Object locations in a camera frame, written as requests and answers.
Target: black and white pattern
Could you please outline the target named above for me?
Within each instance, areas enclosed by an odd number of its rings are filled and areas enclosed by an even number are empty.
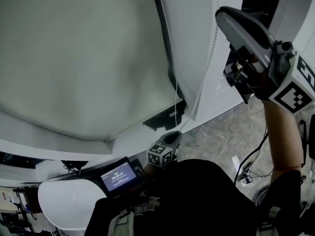
[[[159,156],[158,155],[154,155],[154,154],[148,153],[148,161],[151,164],[159,166]]]
[[[301,72],[303,77],[307,80],[307,82],[310,84],[311,88],[315,92],[315,74],[301,56],[299,56],[296,68]]]
[[[166,149],[166,147],[158,145],[158,144],[154,144],[152,146],[151,149],[149,149],[149,151],[156,153],[156,154],[161,154],[164,150]]]
[[[312,101],[312,99],[294,82],[291,82],[285,89],[283,89],[275,97],[275,100],[293,114]]]
[[[170,151],[169,153],[165,154],[162,157],[162,165],[167,164],[168,162],[170,162],[172,160],[172,151]]]

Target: black device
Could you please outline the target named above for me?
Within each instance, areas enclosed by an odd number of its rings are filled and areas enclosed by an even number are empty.
[[[107,197],[126,194],[143,180],[130,163],[128,157],[124,157],[107,166],[100,178]]]

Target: white round object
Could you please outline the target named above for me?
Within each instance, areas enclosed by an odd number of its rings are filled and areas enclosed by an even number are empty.
[[[86,179],[47,181],[38,189],[38,201],[47,219],[62,230],[86,230],[95,203],[104,192]]]

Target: white string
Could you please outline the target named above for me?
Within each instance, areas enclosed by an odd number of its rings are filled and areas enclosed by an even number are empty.
[[[217,0],[217,10],[218,10],[218,9],[219,9],[219,0]],[[208,61],[207,61],[206,74],[207,74],[208,69],[209,69],[209,66],[210,66],[210,62],[211,62],[211,59],[212,59],[213,51],[214,51],[214,49],[215,49],[216,40],[217,40],[217,35],[218,35],[218,25],[216,24],[215,37],[214,37],[212,49],[211,49],[211,52],[210,52],[210,55],[209,55],[209,58],[208,58]],[[202,82],[202,84],[200,85],[200,88],[199,88],[199,91],[198,91],[198,94],[197,94],[197,98],[196,98],[195,104],[193,105],[192,112],[191,112],[189,118],[187,119],[187,121],[186,121],[186,122],[184,123],[184,125],[180,128],[179,132],[182,131],[183,127],[188,123],[188,121],[191,119],[193,113],[195,112],[197,103],[198,103],[198,101],[199,101],[199,99],[200,99],[200,96],[201,96],[202,87],[203,87],[203,82]]]
[[[174,52],[173,52],[173,48],[172,48],[172,39],[171,39],[170,31],[169,31],[169,26],[168,26],[166,12],[165,12],[165,8],[164,8],[164,3],[163,3],[163,0],[160,0],[160,2],[161,2],[161,6],[162,6],[162,11],[163,11],[163,14],[164,14],[165,25],[166,25],[166,29],[167,29],[167,33],[168,33],[169,43],[170,43],[170,46],[171,46],[171,53],[172,53],[172,57],[174,59]],[[178,82],[177,82],[177,73],[175,71],[175,64],[174,63],[173,63],[172,67],[173,67],[173,73],[175,74],[175,81],[176,81],[176,89],[175,89],[175,124],[176,124],[176,130],[178,130],[177,129],[177,111],[176,111]]]

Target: person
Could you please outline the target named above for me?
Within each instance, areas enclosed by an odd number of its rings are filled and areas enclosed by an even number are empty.
[[[145,195],[99,200],[85,235],[111,235],[112,219],[126,208],[134,212],[135,236],[299,235],[303,161],[299,130],[294,117],[278,105],[271,101],[263,105],[274,167],[260,207],[213,162],[172,162],[164,170],[147,165],[144,170],[154,181],[146,186]]]

